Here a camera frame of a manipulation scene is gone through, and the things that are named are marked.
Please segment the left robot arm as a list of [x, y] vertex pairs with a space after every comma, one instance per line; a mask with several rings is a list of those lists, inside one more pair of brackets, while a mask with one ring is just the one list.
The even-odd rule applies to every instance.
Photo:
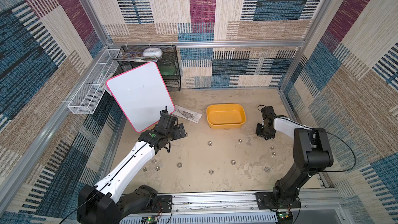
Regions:
[[117, 224], [130, 214], [162, 212], [158, 192], [141, 185], [132, 193], [124, 191], [147, 162], [171, 142], [187, 136], [183, 123], [162, 110], [151, 130], [142, 132], [128, 155], [94, 186], [85, 185], [78, 195], [77, 221], [81, 224]]

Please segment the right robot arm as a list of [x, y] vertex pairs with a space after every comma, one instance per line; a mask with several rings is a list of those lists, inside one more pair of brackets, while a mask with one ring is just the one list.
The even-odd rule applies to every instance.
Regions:
[[277, 115], [271, 106], [261, 106], [263, 122], [257, 124], [256, 135], [266, 141], [283, 133], [293, 139], [293, 165], [277, 180], [272, 192], [256, 193], [259, 209], [278, 211], [301, 206], [300, 189], [318, 172], [333, 165], [329, 139], [323, 128], [311, 128], [286, 116]]

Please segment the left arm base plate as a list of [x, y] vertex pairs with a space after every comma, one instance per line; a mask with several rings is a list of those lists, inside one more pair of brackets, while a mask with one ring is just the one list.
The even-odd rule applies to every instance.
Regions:
[[158, 213], [172, 212], [173, 197], [171, 195], [158, 196], [157, 201], [145, 209], [145, 213], [156, 215]]

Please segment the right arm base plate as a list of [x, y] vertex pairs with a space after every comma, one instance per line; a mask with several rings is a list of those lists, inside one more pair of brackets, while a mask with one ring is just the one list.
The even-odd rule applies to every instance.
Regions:
[[259, 209], [278, 211], [280, 209], [296, 209], [301, 207], [301, 202], [298, 197], [282, 198], [274, 196], [271, 191], [256, 192], [255, 193], [257, 205]]

